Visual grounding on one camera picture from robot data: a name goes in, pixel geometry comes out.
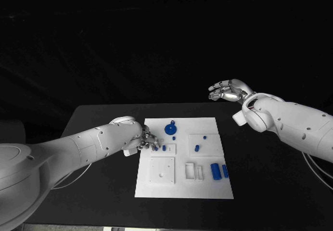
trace small blue part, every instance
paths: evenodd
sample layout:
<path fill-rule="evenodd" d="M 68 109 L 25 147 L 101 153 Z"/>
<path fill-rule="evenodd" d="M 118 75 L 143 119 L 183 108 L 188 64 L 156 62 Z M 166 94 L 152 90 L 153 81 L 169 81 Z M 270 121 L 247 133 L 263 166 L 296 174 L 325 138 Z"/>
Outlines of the small blue part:
<path fill-rule="evenodd" d="M 226 170 L 226 166 L 225 165 L 222 165 L 222 169 L 224 169 L 224 177 L 228 178 L 229 175 L 228 175 L 228 170 Z"/>
<path fill-rule="evenodd" d="M 173 135 L 176 133 L 177 127 L 175 126 L 173 120 L 172 120 L 172 123 L 166 125 L 164 131 L 167 135 Z"/>
<path fill-rule="evenodd" d="M 221 180 L 222 179 L 222 175 L 221 175 L 219 165 L 216 163 L 214 163 L 214 164 L 211 164 L 211 168 L 212 168 L 214 179 L 215 180 Z"/>

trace black table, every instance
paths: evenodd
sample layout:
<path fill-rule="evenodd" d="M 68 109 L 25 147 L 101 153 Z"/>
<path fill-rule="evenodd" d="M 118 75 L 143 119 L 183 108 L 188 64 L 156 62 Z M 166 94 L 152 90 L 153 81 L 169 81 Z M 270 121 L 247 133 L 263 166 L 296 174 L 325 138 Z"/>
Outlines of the black table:
<path fill-rule="evenodd" d="M 134 116 L 141 124 L 144 118 L 215 117 L 235 199 L 134 198 L 140 154 L 124 157 L 121 151 L 95 162 L 71 186 L 51 191 L 26 223 L 198 230 L 330 230 L 329 188 L 310 171 L 300 151 L 273 132 L 260 133 L 248 124 L 238 126 L 232 115 L 239 110 L 241 105 L 231 102 L 78 107 L 64 137 L 120 116 Z"/>

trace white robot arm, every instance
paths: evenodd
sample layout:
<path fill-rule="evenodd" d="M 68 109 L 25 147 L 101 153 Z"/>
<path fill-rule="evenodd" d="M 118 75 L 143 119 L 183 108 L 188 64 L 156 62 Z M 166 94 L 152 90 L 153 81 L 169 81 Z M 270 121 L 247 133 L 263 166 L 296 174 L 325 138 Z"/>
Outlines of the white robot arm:
<path fill-rule="evenodd" d="M 214 89 L 209 99 L 224 98 L 242 104 L 232 116 L 239 126 L 248 123 L 258 132 L 273 131 L 291 147 L 333 163 L 332 115 L 271 94 L 254 92 L 238 79 L 216 83 L 208 90 Z"/>
<path fill-rule="evenodd" d="M 51 189 L 77 169 L 124 150 L 160 147 L 149 127 L 130 116 L 39 144 L 0 144 L 0 231 L 30 217 Z"/>

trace screw hole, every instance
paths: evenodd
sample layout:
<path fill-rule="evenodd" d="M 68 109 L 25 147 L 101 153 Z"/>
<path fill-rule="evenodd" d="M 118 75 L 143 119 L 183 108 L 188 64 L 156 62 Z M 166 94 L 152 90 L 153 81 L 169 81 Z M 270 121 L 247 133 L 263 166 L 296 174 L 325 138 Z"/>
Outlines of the screw hole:
<path fill-rule="evenodd" d="M 35 157 L 33 157 L 32 155 L 29 155 L 26 158 L 28 158 L 29 160 L 35 160 Z"/>

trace robotic hand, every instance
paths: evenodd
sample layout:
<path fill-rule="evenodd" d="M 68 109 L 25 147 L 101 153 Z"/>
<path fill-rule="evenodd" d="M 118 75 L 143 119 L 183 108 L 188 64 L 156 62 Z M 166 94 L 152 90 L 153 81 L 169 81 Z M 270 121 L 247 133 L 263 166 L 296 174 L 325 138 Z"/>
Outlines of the robotic hand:
<path fill-rule="evenodd" d="M 118 151 L 160 148 L 149 127 L 131 116 L 39 144 L 0 144 L 0 231 L 15 229 L 69 174 Z"/>
<path fill-rule="evenodd" d="M 257 93 L 238 79 L 221 81 L 209 89 L 208 98 L 239 102 L 241 111 L 232 116 L 237 124 L 250 124 L 258 131 L 271 131 L 280 140 L 301 152 L 333 163 L 333 116 L 286 102 L 280 97 Z"/>

